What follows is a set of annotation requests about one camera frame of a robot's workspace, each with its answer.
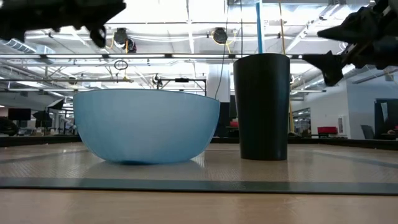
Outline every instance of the yellow pole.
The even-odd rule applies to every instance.
[[[279,13],[280,13],[280,33],[282,34],[282,50],[284,55],[286,55],[285,49],[285,34],[284,34],[284,20],[282,18],[282,0],[279,0]],[[293,105],[292,99],[289,100],[289,113],[290,113],[290,131],[294,132],[294,123],[293,123]]]

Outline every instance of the bowl rim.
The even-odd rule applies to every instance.
[[[94,92],[94,91],[118,91],[118,90],[127,90],[127,91],[166,91],[166,90],[148,90],[148,89],[118,88],[118,89],[101,89],[101,90],[82,91],[82,92],[79,92],[79,93],[75,94],[75,96],[77,96],[77,95],[83,95],[83,94],[85,94],[85,93],[91,93],[91,92]],[[197,95],[197,94],[192,94],[192,93],[184,93],[184,92],[182,92],[182,91],[166,91],[166,92],[175,93],[175,94],[193,95],[193,96],[195,96],[195,97],[204,97],[204,98],[209,99],[209,100],[214,100],[214,101],[216,101],[216,102],[220,102],[219,100],[216,100],[216,99],[214,99],[214,98],[212,98],[212,97],[209,97],[209,96],[202,96],[202,95]]]

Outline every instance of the blue straw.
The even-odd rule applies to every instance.
[[[261,27],[261,10],[260,3],[256,3],[256,12],[257,12],[257,41],[259,44],[259,54],[262,54],[262,27]]]

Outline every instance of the black cup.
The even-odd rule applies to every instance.
[[[241,158],[287,159],[290,59],[257,54],[234,63]]]

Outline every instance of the black robotic arm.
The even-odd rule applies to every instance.
[[[126,8],[123,0],[3,0],[0,8],[0,38],[24,41],[25,32],[36,29],[59,31],[63,26],[85,26],[93,42],[105,47],[104,24]]]
[[[303,59],[322,71],[325,84],[333,86],[343,78],[341,69],[375,65],[385,69],[398,65],[398,0],[378,0],[351,13],[340,26],[321,30],[319,37],[348,43],[340,55],[306,54]]]

